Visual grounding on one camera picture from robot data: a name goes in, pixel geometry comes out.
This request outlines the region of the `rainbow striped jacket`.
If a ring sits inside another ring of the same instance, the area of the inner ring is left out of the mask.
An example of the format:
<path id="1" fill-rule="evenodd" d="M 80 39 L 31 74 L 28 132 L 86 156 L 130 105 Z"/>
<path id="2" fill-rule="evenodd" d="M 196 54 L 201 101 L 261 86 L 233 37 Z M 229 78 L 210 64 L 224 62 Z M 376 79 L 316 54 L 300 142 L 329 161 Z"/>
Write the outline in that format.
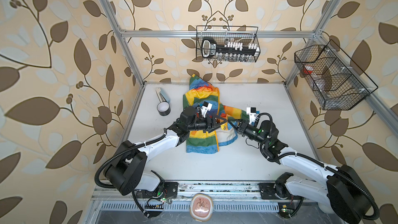
<path id="1" fill-rule="evenodd" d="M 203 117 L 219 115 L 227 120 L 229 118 L 249 119 L 246 111 L 221 104 L 219 89 L 197 75 L 191 76 L 189 91 L 183 95 L 182 103 L 183 107 L 199 107 Z M 214 154 L 220 147 L 234 143 L 237 138 L 237 131 L 228 122 L 214 132 L 191 131 L 187 139 L 186 151 L 187 153 Z"/>

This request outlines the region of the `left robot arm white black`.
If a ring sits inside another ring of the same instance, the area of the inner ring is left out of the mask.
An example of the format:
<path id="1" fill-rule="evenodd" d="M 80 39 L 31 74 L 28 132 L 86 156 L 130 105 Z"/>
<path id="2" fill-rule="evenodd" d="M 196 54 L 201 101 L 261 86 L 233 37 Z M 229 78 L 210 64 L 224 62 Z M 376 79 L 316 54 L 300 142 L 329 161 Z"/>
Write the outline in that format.
<path id="1" fill-rule="evenodd" d="M 94 182 L 101 188 L 117 189 L 126 196 L 135 190 L 162 192 L 163 178 L 156 172 L 145 173 L 146 163 L 159 154 L 185 142 L 193 131 L 210 133 L 227 123 L 225 117 L 206 112 L 210 104 L 203 107 L 186 107 L 172 125 L 151 140 L 141 143 L 123 142 L 115 154 L 96 171 Z"/>

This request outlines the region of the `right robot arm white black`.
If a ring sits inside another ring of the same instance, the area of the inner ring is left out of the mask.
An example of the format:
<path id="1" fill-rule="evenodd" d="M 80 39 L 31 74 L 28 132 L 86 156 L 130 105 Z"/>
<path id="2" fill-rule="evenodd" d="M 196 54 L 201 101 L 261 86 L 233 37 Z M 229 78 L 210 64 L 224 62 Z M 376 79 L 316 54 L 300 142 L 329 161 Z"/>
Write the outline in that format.
<path id="1" fill-rule="evenodd" d="M 228 122 L 238 134 L 257 142 L 260 153 L 267 161 L 290 167 L 307 176 L 307 179 L 302 179 L 292 173 L 281 175 L 275 181 L 278 197 L 294 195 L 316 201 L 349 224 L 380 217 L 374 197 L 352 167 L 321 162 L 281 142 L 269 113 L 260 113 L 254 121 L 230 118 Z"/>

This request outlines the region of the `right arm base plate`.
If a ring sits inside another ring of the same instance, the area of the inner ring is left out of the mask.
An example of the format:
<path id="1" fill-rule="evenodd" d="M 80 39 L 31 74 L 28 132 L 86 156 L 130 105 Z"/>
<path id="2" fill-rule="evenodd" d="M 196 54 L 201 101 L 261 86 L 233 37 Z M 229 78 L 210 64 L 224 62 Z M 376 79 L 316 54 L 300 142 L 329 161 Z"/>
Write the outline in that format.
<path id="1" fill-rule="evenodd" d="M 275 182 L 259 183 L 259 191 L 262 200 L 300 200 L 302 197 L 294 196 L 288 192 L 287 188 L 282 184 Z"/>

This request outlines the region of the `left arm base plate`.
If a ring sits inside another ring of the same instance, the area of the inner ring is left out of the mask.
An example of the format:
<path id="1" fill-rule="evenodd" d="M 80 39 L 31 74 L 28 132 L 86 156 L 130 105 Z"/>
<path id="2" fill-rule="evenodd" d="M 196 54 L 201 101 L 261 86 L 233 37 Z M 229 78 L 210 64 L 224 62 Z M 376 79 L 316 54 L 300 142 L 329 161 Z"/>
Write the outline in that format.
<path id="1" fill-rule="evenodd" d="M 160 182 L 154 191 L 139 190 L 136 195 L 142 199 L 175 199 L 178 194 L 178 185 L 179 183 L 176 181 Z"/>

